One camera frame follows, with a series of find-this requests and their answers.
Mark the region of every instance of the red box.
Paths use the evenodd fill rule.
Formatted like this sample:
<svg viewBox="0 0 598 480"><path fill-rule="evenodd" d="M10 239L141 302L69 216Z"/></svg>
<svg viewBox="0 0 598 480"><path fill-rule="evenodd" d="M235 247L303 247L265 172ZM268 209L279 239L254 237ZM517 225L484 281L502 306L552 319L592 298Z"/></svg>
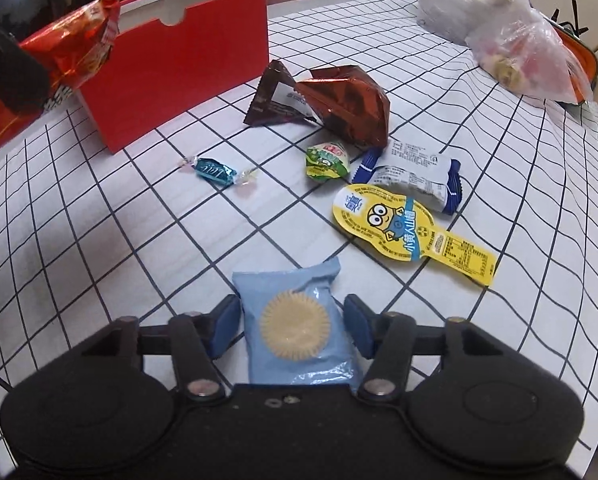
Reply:
<svg viewBox="0 0 598 480"><path fill-rule="evenodd" d="M126 0L119 28L80 88L113 153L268 65L266 0Z"/></svg>

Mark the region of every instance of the table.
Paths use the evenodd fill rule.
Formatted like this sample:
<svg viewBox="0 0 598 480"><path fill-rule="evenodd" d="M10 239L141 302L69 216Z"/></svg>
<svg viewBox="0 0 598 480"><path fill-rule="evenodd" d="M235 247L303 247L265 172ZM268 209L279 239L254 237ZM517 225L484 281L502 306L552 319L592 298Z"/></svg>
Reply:
<svg viewBox="0 0 598 480"><path fill-rule="evenodd" d="M569 384L586 413L569 465L583 474L598 442L598 107L571 115L510 94L470 51L423 30L415 6L357 0L272 17L271 57L297 79L362 66L388 92L394 137L461 161L464 200L435 222L498 255L490 288L340 232L330 207L345 183L318 185L303 168L306 147L331 135L309 123L246 128L257 80L116 155L73 100L0 163L0 377L18 383L119 316L207 312L233 290L234 270L337 255L338 301L356 293L420 324L466 317ZM177 169L201 153L259 168L256 184L221 189ZM409 388L438 361L415 358ZM242 338L217 361L228 384L247 381L246 364ZM174 384L166 357L147 358L146 371ZM0 474L11 468L0 436Z"/></svg>

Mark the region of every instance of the red snack package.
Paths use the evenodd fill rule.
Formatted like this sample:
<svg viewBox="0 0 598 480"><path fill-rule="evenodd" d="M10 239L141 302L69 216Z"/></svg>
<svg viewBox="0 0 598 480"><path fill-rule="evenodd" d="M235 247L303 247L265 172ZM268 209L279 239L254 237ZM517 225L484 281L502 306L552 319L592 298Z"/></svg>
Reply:
<svg viewBox="0 0 598 480"><path fill-rule="evenodd" d="M119 11L119 0L89 3L23 40L23 55L0 33L0 147L98 72L118 34ZM22 67L19 81L13 66ZM35 95L39 88L45 98Z"/></svg>
<svg viewBox="0 0 598 480"><path fill-rule="evenodd" d="M314 68L295 90L305 97L323 125L363 148L388 144L390 101L383 89L358 66Z"/></svg>

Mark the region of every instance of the white and blue snack package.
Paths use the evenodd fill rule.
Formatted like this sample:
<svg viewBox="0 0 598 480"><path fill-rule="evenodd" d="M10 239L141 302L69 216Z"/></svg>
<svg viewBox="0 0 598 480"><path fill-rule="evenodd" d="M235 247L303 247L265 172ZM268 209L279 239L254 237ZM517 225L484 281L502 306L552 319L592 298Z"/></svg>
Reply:
<svg viewBox="0 0 598 480"><path fill-rule="evenodd" d="M340 270L339 259L333 258L306 269L234 272L233 283L241 297L244 311L251 383L347 383L352 389L357 389L361 371L356 352L345 330L343 317L330 293L330 285ZM327 314L330 330L314 356L301 359L281 358L272 352L262 334L261 320L265 316L266 307L288 293L307 296L309 302L318 303L315 305L317 309Z"/></svg>
<svg viewBox="0 0 598 480"><path fill-rule="evenodd" d="M352 179L410 196L424 207L453 214L462 200L461 163L443 153L390 139L388 146L368 150Z"/></svg>

